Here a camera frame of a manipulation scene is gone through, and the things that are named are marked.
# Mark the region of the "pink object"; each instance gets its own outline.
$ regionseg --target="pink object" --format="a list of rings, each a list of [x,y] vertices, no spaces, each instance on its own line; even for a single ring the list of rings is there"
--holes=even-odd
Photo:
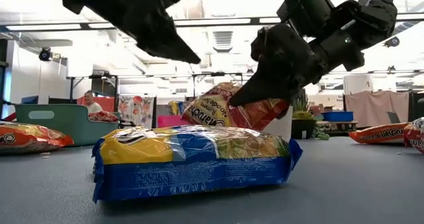
[[[179,115],[159,115],[158,116],[158,128],[174,127],[181,125],[190,125],[187,121],[181,120]]]

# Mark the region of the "person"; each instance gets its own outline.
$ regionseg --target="person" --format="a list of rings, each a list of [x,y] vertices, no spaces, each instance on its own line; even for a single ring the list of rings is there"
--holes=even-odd
[[[84,100],[85,100],[85,106],[88,109],[88,113],[94,113],[94,112],[98,112],[98,111],[103,110],[97,102],[94,102],[94,97],[93,97],[92,91],[87,91],[84,94]]]

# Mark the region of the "gray table surface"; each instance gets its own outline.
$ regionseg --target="gray table surface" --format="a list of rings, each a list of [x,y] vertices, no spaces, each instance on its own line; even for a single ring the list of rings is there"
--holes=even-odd
[[[353,143],[301,141],[282,187],[97,205],[91,147],[0,157],[0,223],[424,223],[424,155]]]

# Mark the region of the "teal bin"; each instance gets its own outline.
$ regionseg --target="teal bin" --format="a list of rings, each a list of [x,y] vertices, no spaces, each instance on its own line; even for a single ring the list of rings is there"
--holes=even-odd
[[[118,123],[90,121],[87,107],[73,104],[15,105],[19,123],[42,125],[70,135],[74,146],[95,144],[118,129]]]

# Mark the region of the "ceiling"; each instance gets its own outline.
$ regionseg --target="ceiling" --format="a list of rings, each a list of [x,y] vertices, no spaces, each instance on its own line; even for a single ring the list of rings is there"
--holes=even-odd
[[[346,0],[332,0],[338,5]],[[414,10],[424,0],[395,0],[400,13],[422,12]],[[213,17],[275,17],[276,10],[283,0],[182,0],[168,9],[174,19],[200,19]],[[61,0],[0,0],[0,24],[99,22],[101,17],[84,9],[75,15],[61,6]],[[90,48],[82,56],[91,56],[95,69],[109,70],[114,74],[141,74],[135,68],[143,67],[149,74],[192,74],[204,71],[246,72],[256,64],[250,59],[250,43],[260,27],[200,27],[179,28],[180,36],[201,57],[200,65],[185,64],[153,58],[139,50],[134,41],[119,31],[84,32],[38,32],[10,34],[31,47],[37,47],[40,40],[51,42],[55,52],[70,54],[72,47],[84,44]],[[424,69],[424,54],[420,45],[424,26],[420,23],[397,36],[401,43],[396,48],[377,45],[368,49],[366,65],[358,71],[385,70],[396,65],[402,70]],[[72,41],[73,46],[58,46],[58,40]],[[341,66],[335,71],[343,72]],[[339,80],[345,74],[327,76]],[[144,80],[131,79],[126,82],[142,83]],[[174,83],[188,81],[188,78],[176,78]]]

